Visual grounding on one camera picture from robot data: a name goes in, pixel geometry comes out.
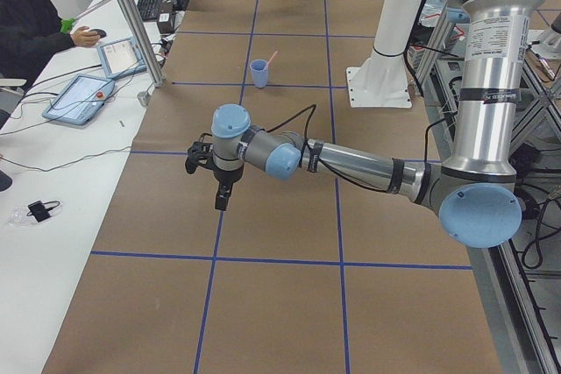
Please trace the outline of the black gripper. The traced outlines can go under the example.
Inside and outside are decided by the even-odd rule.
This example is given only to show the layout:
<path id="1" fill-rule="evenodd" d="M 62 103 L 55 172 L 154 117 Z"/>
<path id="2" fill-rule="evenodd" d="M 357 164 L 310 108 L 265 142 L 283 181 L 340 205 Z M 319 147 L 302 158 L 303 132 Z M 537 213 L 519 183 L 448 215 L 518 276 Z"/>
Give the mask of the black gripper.
<path id="1" fill-rule="evenodd" d="M 244 168 L 239 167 L 232 171 L 216 168 L 213 170 L 215 179 L 219 182 L 216 197 L 215 209 L 226 210 L 232 193 L 232 185 L 243 177 Z"/>

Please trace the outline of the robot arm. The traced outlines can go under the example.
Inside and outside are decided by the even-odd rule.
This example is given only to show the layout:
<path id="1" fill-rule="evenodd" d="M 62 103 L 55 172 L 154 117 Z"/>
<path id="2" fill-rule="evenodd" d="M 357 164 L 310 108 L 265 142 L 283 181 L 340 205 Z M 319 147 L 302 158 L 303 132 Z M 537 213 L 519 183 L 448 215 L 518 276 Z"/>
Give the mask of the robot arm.
<path id="1" fill-rule="evenodd" d="M 473 248 L 511 239 L 522 223 L 508 151 L 521 98 L 531 14 L 545 0 L 448 0 L 469 21 L 455 137 L 440 164 L 384 158 L 252 124 L 249 112 L 225 104 L 214 113 L 209 168 L 226 209 L 245 165 L 285 180 L 295 170 L 329 171 L 368 190 L 401 194 L 432 210 L 450 237 Z"/>

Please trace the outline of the operator's hand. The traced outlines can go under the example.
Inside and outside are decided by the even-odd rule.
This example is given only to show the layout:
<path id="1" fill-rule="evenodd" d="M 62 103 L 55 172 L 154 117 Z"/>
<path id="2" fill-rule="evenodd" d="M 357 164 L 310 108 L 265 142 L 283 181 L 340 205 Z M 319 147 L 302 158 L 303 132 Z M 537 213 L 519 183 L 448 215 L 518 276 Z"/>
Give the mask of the operator's hand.
<path id="1" fill-rule="evenodd" d="M 91 31 L 87 26 L 78 27 L 70 34 L 75 46 L 92 47 L 101 39 L 96 31 Z"/>

